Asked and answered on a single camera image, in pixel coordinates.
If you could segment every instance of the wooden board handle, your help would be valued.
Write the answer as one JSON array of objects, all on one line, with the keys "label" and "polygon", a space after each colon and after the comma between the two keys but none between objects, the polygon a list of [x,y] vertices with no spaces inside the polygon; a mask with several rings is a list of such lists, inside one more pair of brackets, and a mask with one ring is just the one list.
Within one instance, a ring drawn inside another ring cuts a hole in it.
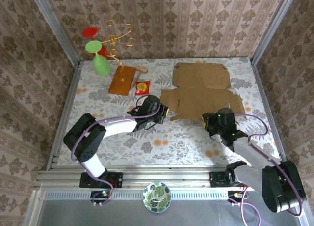
[{"label": "wooden board handle", "polygon": [[133,83],[132,83],[132,85],[131,85],[130,90],[134,88],[134,85],[135,85],[136,81],[138,80],[138,78],[139,78],[139,76],[140,76],[141,74],[142,74],[142,71],[140,71],[140,72],[138,73],[138,75],[136,76],[135,80],[133,81]]}]

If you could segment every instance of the flattened cardboard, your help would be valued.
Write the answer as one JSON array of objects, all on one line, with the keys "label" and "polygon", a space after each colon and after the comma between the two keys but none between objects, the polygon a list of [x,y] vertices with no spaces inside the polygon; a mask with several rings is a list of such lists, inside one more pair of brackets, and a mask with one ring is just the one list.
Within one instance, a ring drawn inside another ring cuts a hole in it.
[{"label": "flattened cardboard", "polygon": [[206,112],[231,108],[245,113],[242,99],[228,89],[230,75],[222,64],[178,63],[173,71],[172,84],[179,88],[161,91],[161,102],[177,115],[170,120],[201,120]]}]

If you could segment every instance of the patterned table surface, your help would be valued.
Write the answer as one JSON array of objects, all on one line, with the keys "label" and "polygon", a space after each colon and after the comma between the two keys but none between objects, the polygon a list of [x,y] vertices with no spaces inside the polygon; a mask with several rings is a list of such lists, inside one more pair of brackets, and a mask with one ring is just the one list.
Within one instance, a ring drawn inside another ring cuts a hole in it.
[{"label": "patterned table surface", "polygon": [[[124,60],[125,66],[143,66],[148,73],[140,76],[141,81],[150,80],[150,94],[160,97],[162,89],[174,89],[172,70],[178,62],[222,63],[231,77],[231,85],[243,100],[247,114],[263,119],[267,125],[262,99],[255,81],[252,67],[247,58],[202,58],[202,59],[148,59]],[[91,113],[96,119],[116,117],[132,109],[138,98],[133,89],[128,97],[108,94],[108,88],[116,65],[111,63],[111,72],[106,77],[94,73],[92,62],[85,61],[74,98],[67,131],[84,114]],[[253,118],[236,118],[240,129],[248,134],[262,133],[263,125]],[[260,139],[257,144],[267,153],[279,157],[272,133]],[[117,134],[104,139],[97,152],[105,166],[117,165],[224,165],[244,160],[228,148],[209,138],[200,122],[165,119],[163,125],[156,125],[149,131]],[[63,145],[58,165],[75,165],[70,159],[70,150]]]}]

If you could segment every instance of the aluminum frame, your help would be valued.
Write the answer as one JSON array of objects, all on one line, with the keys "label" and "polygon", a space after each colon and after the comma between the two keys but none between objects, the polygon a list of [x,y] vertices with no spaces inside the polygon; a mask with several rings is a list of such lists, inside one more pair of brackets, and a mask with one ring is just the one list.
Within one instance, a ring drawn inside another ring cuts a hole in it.
[{"label": "aluminum frame", "polygon": [[257,44],[251,59],[253,64],[257,64],[261,58],[263,52],[265,51],[268,43],[270,42],[272,36],[276,32],[281,20],[286,14],[288,8],[290,7],[293,0],[280,0],[274,14],[272,15],[265,31],[263,32],[259,43]]},{"label": "aluminum frame", "polygon": [[[90,191],[46,191],[45,200],[91,200]],[[172,200],[227,200],[227,190],[171,190]],[[143,190],[115,191],[111,200],[143,200]]]},{"label": "aluminum frame", "polygon": [[37,226],[45,194],[46,191],[33,190],[25,214],[23,226]]},{"label": "aluminum frame", "polygon": [[[225,166],[112,166],[107,167],[109,172],[122,172],[123,190],[143,190],[154,180],[165,182],[172,190],[228,190],[239,191],[240,187],[211,188],[209,173],[213,171],[225,171]],[[79,188],[80,175],[83,172],[80,166],[58,166],[50,171],[39,171],[35,190],[91,190]]]},{"label": "aluminum frame", "polygon": [[57,17],[55,16],[51,6],[49,5],[47,0],[34,0],[37,4],[39,10],[42,12],[43,16],[45,17],[48,25],[52,29],[54,35],[56,36],[58,42],[60,43],[61,47],[63,48],[65,54],[68,56],[71,64],[75,67],[79,64],[79,58],[76,55],[72,44],[61,27]]},{"label": "aluminum frame", "polygon": [[279,155],[280,155],[281,159],[283,161],[286,161],[287,157],[286,157],[283,145],[282,145],[280,137],[279,137],[279,133],[278,133],[278,130],[277,130],[277,127],[276,127],[276,124],[275,124],[274,117],[273,117],[273,115],[271,113],[271,110],[270,110],[270,105],[269,105],[269,102],[268,102],[265,90],[263,88],[263,84],[262,84],[262,80],[261,80],[260,74],[259,74],[259,72],[257,70],[256,64],[251,62],[251,65],[252,65],[252,69],[253,69],[253,74],[255,76],[256,84],[257,84],[257,87],[259,89],[263,105],[265,107],[265,112],[266,112],[266,116],[267,116],[267,119],[268,119],[268,122],[269,122],[269,127],[270,127],[270,130],[271,130],[272,134],[273,134],[277,150],[279,152]]},{"label": "aluminum frame", "polygon": [[82,68],[83,68],[84,63],[80,63],[74,70],[74,74],[71,80],[69,92],[67,95],[67,98],[64,103],[63,111],[61,114],[60,122],[58,124],[57,132],[55,134],[53,143],[52,143],[52,150],[49,155],[49,159],[46,165],[46,170],[50,170],[52,166],[52,161],[54,158],[54,155],[57,154],[60,151],[60,148],[62,146],[62,139],[65,135],[66,128],[67,128],[67,123],[70,118],[71,114],[71,109],[75,97],[75,92],[77,90],[78,84],[79,84],[79,79],[80,75],[82,73]]}]

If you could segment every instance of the green leaf pattern bowl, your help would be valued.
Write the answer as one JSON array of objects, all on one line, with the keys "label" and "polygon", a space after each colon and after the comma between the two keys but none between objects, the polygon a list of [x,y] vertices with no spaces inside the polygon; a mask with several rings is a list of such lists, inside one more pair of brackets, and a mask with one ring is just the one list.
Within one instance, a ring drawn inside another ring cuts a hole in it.
[{"label": "green leaf pattern bowl", "polygon": [[144,189],[143,202],[149,211],[154,213],[161,213],[170,206],[170,190],[162,182],[152,182]]}]

